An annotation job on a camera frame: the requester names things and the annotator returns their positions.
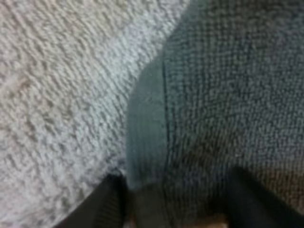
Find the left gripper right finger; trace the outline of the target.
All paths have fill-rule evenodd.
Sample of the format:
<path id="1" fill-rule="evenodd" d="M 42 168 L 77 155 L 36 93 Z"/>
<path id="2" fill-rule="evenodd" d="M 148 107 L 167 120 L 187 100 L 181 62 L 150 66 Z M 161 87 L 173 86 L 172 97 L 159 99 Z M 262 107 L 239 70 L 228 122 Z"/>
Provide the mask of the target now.
<path id="1" fill-rule="evenodd" d="M 235 167 L 227 179 L 225 210 L 229 228 L 302 228 L 304 217 L 247 170 Z"/>

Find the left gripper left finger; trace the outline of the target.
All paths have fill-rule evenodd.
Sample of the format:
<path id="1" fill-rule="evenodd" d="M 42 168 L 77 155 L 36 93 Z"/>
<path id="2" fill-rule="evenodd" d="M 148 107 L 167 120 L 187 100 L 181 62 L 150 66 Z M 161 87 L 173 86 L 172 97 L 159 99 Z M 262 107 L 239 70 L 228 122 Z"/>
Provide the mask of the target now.
<path id="1" fill-rule="evenodd" d="M 126 184 L 108 175 L 57 228 L 122 228 L 126 216 Z"/>

